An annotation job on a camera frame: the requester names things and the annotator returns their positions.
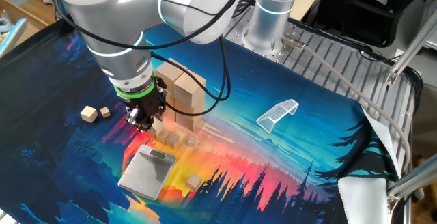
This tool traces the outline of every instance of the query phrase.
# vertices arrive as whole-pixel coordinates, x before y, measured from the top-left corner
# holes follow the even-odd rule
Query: white plastic object
[[[257,119],[257,123],[269,134],[272,132],[274,125],[288,113],[294,115],[299,104],[294,100],[280,102],[273,106],[267,112]]]

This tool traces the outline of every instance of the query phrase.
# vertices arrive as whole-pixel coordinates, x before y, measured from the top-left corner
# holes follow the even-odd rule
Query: pine tree silhouette
[[[187,201],[190,199],[190,193],[191,193],[191,191],[189,191],[186,195],[185,195],[185,197],[184,197],[184,199],[180,202],[180,204],[179,204],[179,208],[185,208],[185,205],[187,204]]]
[[[319,178],[325,180],[331,179],[339,179],[340,177],[346,174],[348,167],[351,165],[351,161],[361,155],[364,149],[367,147],[370,139],[371,139],[371,125],[366,117],[364,117],[356,126],[353,126],[346,131],[353,131],[354,134],[347,137],[340,137],[339,139],[342,142],[331,143],[332,146],[335,147],[345,147],[348,145],[353,145],[351,150],[344,156],[341,156],[337,159],[338,163],[342,163],[342,165],[336,169],[321,172],[315,171]]]
[[[324,209],[324,213],[318,213],[318,215],[323,219],[323,224],[347,223],[343,204],[339,196],[340,193],[337,181],[349,171],[354,170],[350,169],[352,160],[358,158],[363,153],[371,140],[372,128],[366,117],[364,117],[357,125],[347,129],[346,131],[355,132],[350,136],[340,137],[339,140],[341,142],[331,143],[331,145],[335,147],[352,146],[351,150],[346,155],[337,159],[337,162],[342,163],[342,165],[327,172],[315,171],[319,178],[331,180],[331,182],[319,185],[324,189],[325,192],[331,195],[328,198],[328,201],[320,204]]]
[[[244,174],[240,180],[237,183],[236,191],[234,194],[234,198],[232,199],[231,203],[228,205],[228,207],[225,210],[225,223],[235,223],[237,221],[237,214],[240,211],[240,206],[244,197],[244,190],[247,187],[248,182],[242,183],[244,180],[244,177],[246,174]]]
[[[235,192],[237,190],[238,182],[234,185],[232,184],[231,187],[229,187],[229,190],[226,192],[225,197],[223,198],[223,201],[220,203],[220,206],[216,210],[216,212],[211,216],[210,221],[208,224],[218,223],[223,216],[225,216],[225,212],[229,207],[229,204],[232,202]]]
[[[193,196],[193,199],[188,203],[187,208],[191,208],[192,212],[199,210],[202,207],[202,203],[204,203],[206,198],[206,193],[210,190],[212,183],[214,181],[214,177],[219,172],[220,166],[214,171],[211,178],[202,183],[202,185],[197,189],[196,193]]]
[[[315,194],[313,200],[311,200],[313,203],[317,203],[318,199],[317,199],[318,194]]]
[[[241,208],[240,208],[240,211],[238,213],[238,220],[240,222],[248,214],[249,209],[257,210],[259,202],[256,203],[256,199],[258,196],[260,197],[262,195],[262,192],[261,192],[261,194],[258,194],[258,190],[261,187],[261,183],[264,179],[264,176],[266,176],[266,169],[265,168],[259,174],[258,179],[256,179],[256,181],[253,183],[251,190],[247,193],[247,195],[242,200]]]
[[[281,190],[281,182],[278,183],[276,189],[272,193],[272,196],[268,200],[266,207],[264,208],[263,214],[266,218],[266,221],[267,221],[267,218],[269,218],[270,216],[272,216],[275,213],[274,209],[277,206],[277,200],[278,200],[280,190]]]
[[[199,189],[197,189],[198,193],[206,193],[206,192],[208,192],[208,190],[210,189],[210,187],[212,185],[212,182],[214,181],[214,177],[219,172],[219,169],[220,169],[220,166],[218,166],[216,171],[214,171],[214,173],[212,174],[212,176],[211,176],[211,178],[209,180],[206,180],[205,182],[203,182],[203,184],[199,187]]]
[[[279,195],[277,203],[276,203],[276,208],[275,208],[275,214],[274,216],[277,216],[277,221],[279,221],[279,217],[282,216],[282,212],[284,210],[285,204],[287,202],[287,191],[288,191],[288,186],[285,187],[285,189],[282,191],[282,193]]]
[[[206,193],[207,197],[205,198],[204,206],[210,210],[216,209],[221,201],[221,197],[217,197],[220,191],[220,187],[223,185],[227,175],[227,171],[222,176],[218,175],[217,179],[212,183],[210,190]]]
[[[312,169],[313,163],[311,162],[309,167],[304,170],[306,175],[302,183],[298,185],[297,193],[290,197],[290,200],[285,205],[283,223],[300,223],[302,219],[302,205],[305,202],[305,192],[307,190],[307,179]]]

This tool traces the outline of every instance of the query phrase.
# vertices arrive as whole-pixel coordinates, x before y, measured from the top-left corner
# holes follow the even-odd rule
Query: stacked wooden blocks
[[[206,80],[194,72],[189,72],[203,85]],[[163,63],[156,69],[156,75],[167,85],[166,101],[176,109],[186,113],[200,113],[205,110],[205,92],[187,73],[168,63]],[[203,119],[203,116],[191,117],[175,113],[167,108],[165,117],[176,121],[179,125],[193,131]]]
[[[184,72],[179,68],[172,66],[171,64],[163,63],[156,69],[155,73],[156,76],[162,78],[164,83],[167,85],[167,88],[165,89],[165,91],[167,91],[167,97],[165,98],[165,100],[167,101],[167,103],[169,103],[171,106],[174,107],[175,106],[175,97],[173,92],[174,83],[179,78],[179,76],[181,76]],[[170,108],[166,108],[164,112],[164,116],[172,121],[176,121],[175,111]]]

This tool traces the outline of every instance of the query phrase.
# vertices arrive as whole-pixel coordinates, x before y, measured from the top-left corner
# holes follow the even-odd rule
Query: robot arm
[[[217,13],[229,0],[170,0]],[[211,27],[191,41],[207,44],[225,30],[237,1]],[[163,0],[64,0],[75,23],[102,38],[147,46],[144,31],[160,23],[187,36],[209,22],[213,16]],[[165,110],[166,93],[154,84],[150,52],[120,48],[82,35],[102,71],[114,84],[117,95],[129,108],[126,120],[139,130],[150,128],[154,116]]]

